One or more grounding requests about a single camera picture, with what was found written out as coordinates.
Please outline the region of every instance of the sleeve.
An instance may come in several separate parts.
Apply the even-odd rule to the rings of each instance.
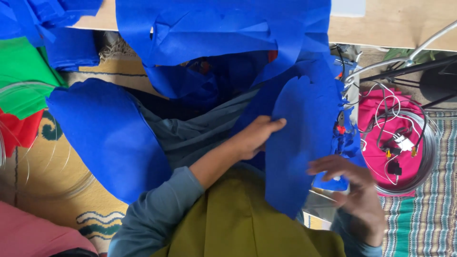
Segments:
[[[381,257],[383,255],[383,246],[378,247],[367,245],[349,233],[349,224],[352,216],[342,209],[338,209],[333,220],[331,231],[341,236],[344,243],[346,256],[351,257]]]
[[[169,181],[142,193],[128,208],[113,236],[108,257],[150,256],[163,248],[185,213],[204,193],[188,167],[175,169]]]

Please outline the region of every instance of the green striped mat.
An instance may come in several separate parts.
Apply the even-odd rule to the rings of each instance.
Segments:
[[[457,112],[430,112],[442,132],[439,155],[415,197],[380,197],[385,257],[457,257]]]

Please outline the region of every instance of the magenta fabric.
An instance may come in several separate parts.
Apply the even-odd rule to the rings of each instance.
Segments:
[[[401,92],[394,91],[394,94],[397,96],[397,98],[400,101],[403,100],[409,100],[410,96],[402,96]],[[392,95],[389,91],[385,91],[386,96]],[[393,97],[389,97],[386,99],[387,102],[387,107],[391,108],[395,103],[397,103],[397,100]],[[366,131],[367,126],[369,123],[374,119],[374,115],[376,112],[376,108],[378,107],[379,103],[383,102],[383,91],[382,90],[373,90],[371,93],[367,96],[364,97],[360,100],[359,103],[359,119],[358,119],[358,126],[360,130]],[[413,103],[410,102],[402,102],[401,103],[401,108],[404,109],[405,111],[410,111],[413,113],[418,114],[419,116],[423,116],[419,108],[414,105]],[[384,102],[381,104],[379,110],[378,110],[378,115],[383,114],[385,112],[384,110]],[[383,120],[378,121],[380,123],[380,126],[382,128],[382,123]],[[416,130],[419,132],[419,134],[422,132],[422,127],[419,126],[417,123],[414,123],[414,126]],[[395,118],[392,121],[389,121],[386,123],[386,126],[384,127],[384,131],[389,131],[391,133],[394,133],[397,129],[401,127],[411,127],[411,122],[406,119],[402,118]],[[365,141],[367,142],[367,147],[366,150],[362,152],[363,157],[365,158],[365,162],[367,163],[368,168],[372,171],[373,176],[375,177],[376,181],[378,182],[378,185],[383,187],[383,188],[396,188],[397,186],[402,186],[408,181],[410,181],[417,173],[420,165],[420,161],[422,159],[422,142],[419,143],[419,149],[417,150],[417,155],[413,158],[411,156],[411,152],[402,152],[400,156],[395,158],[398,160],[400,167],[402,168],[402,175],[399,176],[399,181],[398,185],[395,186],[393,185],[389,180],[387,180],[385,177],[384,173],[384,165],[388,161],[386,158],[386,154],[380,150],[377,146],[377,138],[379,136],[381,129],[378,128],[376,125],[373,128],[373,131],[370,132],[367,137],[365,138]],[[414,144],[417,142],[417,139],[419,138],[416,132],[412,130],[410,134],[406,134],[406,136],[413,142]],[[381,142],[386,142],[392,137],[391,134],[388,133],[383,133],[381,137]],[[387,174],[389,178],[395,182],[395,175]]]
[[[97,253],[77,230],[55,225],[2,201],[0,231],[1,256],[49,257],[73,248]]]

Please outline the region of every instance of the wooden table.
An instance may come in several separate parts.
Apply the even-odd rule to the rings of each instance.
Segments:
[[[331,43],[414,48],[457,20],[456,0],[367,0],[362,18],[331,17]],[[117,30],[115,0],[104,0],[97,16],[84,16],[73,27]],[[428,49],[457,51],[457,29]]]

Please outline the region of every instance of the floor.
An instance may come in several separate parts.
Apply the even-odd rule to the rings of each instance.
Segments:
[[[379,51],[377,49],[373,49],[373,48],[361,48],[361,50],[363,51],[363,54],[359,60],[359,65],[361,67],[366,67],[368,65],[378,63],[383,60],[384,55],[385,55],[385,52],[381,52],[381,51]],[[369,77],[371,75],[379,74],[382,71],[382,69],[385,69],[385,67],[374,68],[372,70],[368,70],[367,72],[363,73],[361,75],[361,77],[365,78],[365,77]],[[416,73],[412,73],[409,75],[401,76],[401,78],[404,78],[407,80],[419,81],[420,76],[421,76],[421,73],[416,72]],[[361,91],[369,90],[371,88],[371,85],[372,84],[370,84],[369,82],[363,83],[361,85]],[[411,88],[411,87],[407,87],[407,86],[393,85],[393,84],[390,84],[389,87],[397,87],[404,94],[412,95],[412,99],[418,101],[422,105],[425,105],[430,102],[427,99],[425,99],[425,97],[421,94],[419,89]],[[439,104],[435,107],[442,108],[442,109],[457,109],[457,102],[445,102],[445,103]]]

